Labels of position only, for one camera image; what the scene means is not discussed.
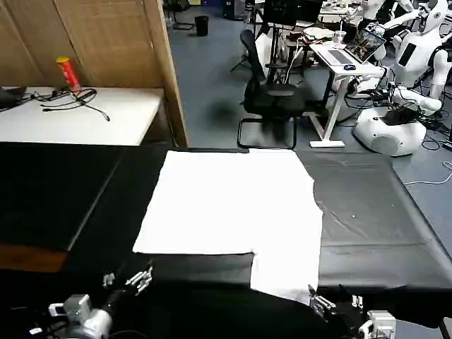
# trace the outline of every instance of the wooden partition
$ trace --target wooden partition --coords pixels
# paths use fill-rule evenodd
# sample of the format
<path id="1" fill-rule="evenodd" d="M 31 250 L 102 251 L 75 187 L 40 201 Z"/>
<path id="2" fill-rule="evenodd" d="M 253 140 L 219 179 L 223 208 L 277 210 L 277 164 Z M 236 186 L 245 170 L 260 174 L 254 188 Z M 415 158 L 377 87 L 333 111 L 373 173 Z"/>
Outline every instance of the wooden partition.
<path id="1" fill-rule="evenodd" d="M 0 0 L 0 85 L 61 86 L 70 57 L 84 86 L 164 88 L 179 145 L 182 104 L 162 0 Z"/>

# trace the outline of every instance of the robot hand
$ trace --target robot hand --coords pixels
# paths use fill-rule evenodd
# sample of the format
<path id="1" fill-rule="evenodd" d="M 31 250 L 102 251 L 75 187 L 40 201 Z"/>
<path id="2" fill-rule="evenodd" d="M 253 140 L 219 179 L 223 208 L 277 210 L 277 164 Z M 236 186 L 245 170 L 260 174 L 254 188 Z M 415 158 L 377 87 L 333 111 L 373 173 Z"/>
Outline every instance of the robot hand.
<path id="1" fill-rule="evenodd" d="M 91 309 L 89 295 L 72 295 L 63 304 L 49 305 L 49 313 L 51 316 L 67 316 L 69 328 L 64 338 L 105 339 L 121 301 L 139 295 L 149 286 L 152 269 L 149 265 L 146 270 L 127 280 L 124 286 L 115 289 L 101 309 Z"/>

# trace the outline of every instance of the black trash bin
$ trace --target black trash bin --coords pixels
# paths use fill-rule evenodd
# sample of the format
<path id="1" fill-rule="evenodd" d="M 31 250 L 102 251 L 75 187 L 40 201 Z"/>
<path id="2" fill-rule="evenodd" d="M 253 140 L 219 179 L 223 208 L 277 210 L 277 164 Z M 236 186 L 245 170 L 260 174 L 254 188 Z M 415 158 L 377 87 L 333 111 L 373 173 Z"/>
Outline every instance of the black trash bin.
<path id="1" fill-rule="evenodd" d="M 209 34 L 209 17 L 195 16 L 196 35 L 205 37 Z"/>

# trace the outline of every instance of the laptop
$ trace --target laptop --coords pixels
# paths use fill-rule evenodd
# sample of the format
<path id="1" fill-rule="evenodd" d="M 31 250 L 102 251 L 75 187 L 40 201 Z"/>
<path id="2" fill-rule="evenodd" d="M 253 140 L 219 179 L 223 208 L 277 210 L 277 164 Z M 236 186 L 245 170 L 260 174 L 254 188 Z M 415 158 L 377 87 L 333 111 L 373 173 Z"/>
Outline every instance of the laptop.
<path id="1" fill-rule="evenodd" d="M 334 46 L 322 46 L 322 57 L 331 66 L 346 64 L 362 64 L 367 61 L 386 40 L 369 30 L 360 30 L 355 38 L 344 49 L 336 49 Z"/>

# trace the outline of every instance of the orange can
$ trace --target orange can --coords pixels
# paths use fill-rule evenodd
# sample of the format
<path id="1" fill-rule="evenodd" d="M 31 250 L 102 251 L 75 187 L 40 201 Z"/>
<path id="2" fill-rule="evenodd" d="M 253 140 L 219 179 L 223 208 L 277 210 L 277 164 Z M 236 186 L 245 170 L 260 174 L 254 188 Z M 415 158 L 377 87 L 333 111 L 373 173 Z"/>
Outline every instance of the orange can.
<path id="1" fill-rule="evenodd" d="M 60 56 L 56 58 L 56 63 L 60 65 L 63 71 L 66 83 L 72 92 L 78 93 L 81 91 L 80 83 L 78 82 L 76 72 L 74 72 L 71 60 L 67 56 Z"/>

